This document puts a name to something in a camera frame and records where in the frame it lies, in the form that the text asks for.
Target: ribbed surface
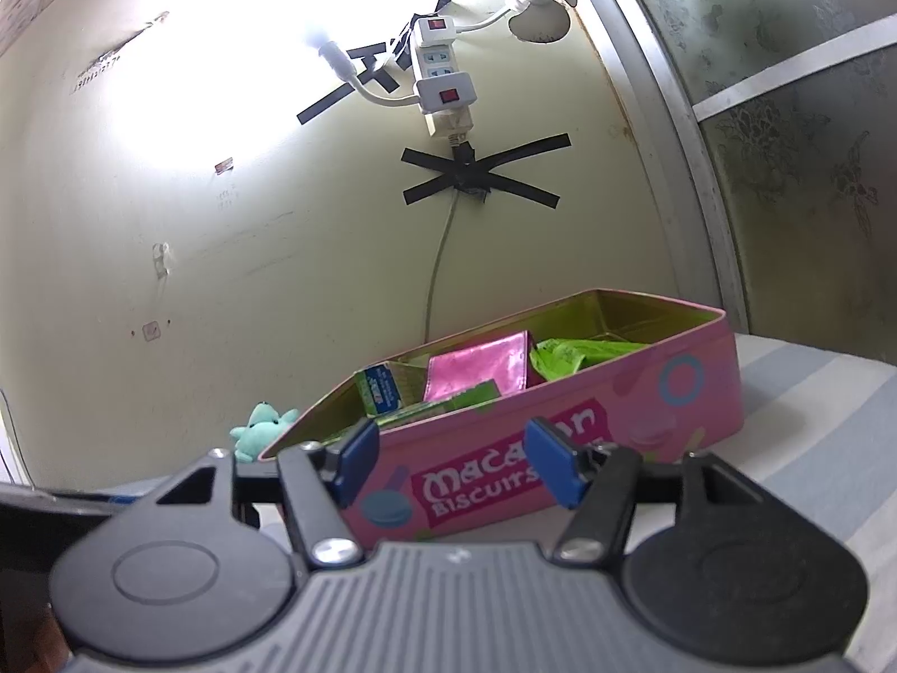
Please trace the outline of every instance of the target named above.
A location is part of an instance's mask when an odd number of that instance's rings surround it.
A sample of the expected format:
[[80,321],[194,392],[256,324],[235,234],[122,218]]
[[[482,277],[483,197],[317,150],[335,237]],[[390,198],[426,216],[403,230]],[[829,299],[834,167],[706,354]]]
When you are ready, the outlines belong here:
[[[203,673],[719,673],[656,639],[602,574],[551,566],[530,543],[389,543],[319,574],[274,631]],[[96,670],[100,664],[79,658]],[[847,673],[837,658],[792,667]]]

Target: pink tin box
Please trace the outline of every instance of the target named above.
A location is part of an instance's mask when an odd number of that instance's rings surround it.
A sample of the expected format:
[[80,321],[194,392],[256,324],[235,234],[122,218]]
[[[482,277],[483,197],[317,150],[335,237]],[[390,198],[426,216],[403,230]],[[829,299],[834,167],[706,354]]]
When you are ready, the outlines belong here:
[[[453,534],[552,505],[523,453],[523,429],[534,416],[549,418],[575,442],[613,440],[657,461],[676,460],[741,427],[741,381],[725,312],[672,298],[578,293],[389,359],[423,362],[521,331],[537,342],[616,338],[650,346],[572,377],[384,431],[380,460],[344,512],[366,547],[383,538]],[[362,416],[350,377],[260,459],[326,438]]]

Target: electrical outlet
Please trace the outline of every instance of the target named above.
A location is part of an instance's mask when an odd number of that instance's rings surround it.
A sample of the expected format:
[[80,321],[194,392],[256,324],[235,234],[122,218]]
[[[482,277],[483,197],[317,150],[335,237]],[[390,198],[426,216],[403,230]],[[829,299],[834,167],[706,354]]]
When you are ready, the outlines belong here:
[[445,48],[432,48],[423,51],[423,62],[426,63],[443,63],[449,62],[451,55]]

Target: green package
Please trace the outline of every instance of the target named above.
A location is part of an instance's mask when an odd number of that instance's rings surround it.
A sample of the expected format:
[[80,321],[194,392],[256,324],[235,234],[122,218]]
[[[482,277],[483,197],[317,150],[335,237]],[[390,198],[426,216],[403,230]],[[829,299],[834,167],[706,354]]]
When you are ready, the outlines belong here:
[[440,416],[441,414],[453,413],[456,410],[463,410],[465,407],[473,407],[475,404],[483,404],[490,400],[501,397],[498,385],[494,379],[487,379],[486,382],[480,382],[470,389],[465,389],[457,395],[446,397],[445,399],[435,400],[433,402],[420,402],[412,404],[409,407],[403,407],[396,412],[384,414],[374,419],[380,430],[392,430],[402,425],[409,425],[412,422],[419,422],[430,417]]
[[381,361],[354,375],[368,417],[393,413],[423,399],[427,370],[401,361]]
[[637,352],[645,343],[598,339],[545,339],[529,352],[533,368],[548,381],[570,377],[586,367]]

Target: round circle logo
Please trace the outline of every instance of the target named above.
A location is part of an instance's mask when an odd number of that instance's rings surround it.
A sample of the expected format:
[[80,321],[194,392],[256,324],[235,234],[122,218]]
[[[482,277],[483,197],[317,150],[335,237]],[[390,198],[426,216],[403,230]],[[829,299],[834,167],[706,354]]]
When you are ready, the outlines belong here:
[[[694,379],[692,379],[692,388],[688,392],[683,395],[676,395],[672,391],[672,388],[670,388],[670,377],[677,368],[682,366],[692,368]],[[670,361],[667,361],[667,365],[665,365],[660,373],[658,390],[662,400],[667,404],[670,404],[672,407],[684,407],[685,404],[691,404],[698,398],[703,386],[704,368],[701,365],[701,361],[690,354],[682,354],[681,356],[674,357],[673,359],[670,359]]]

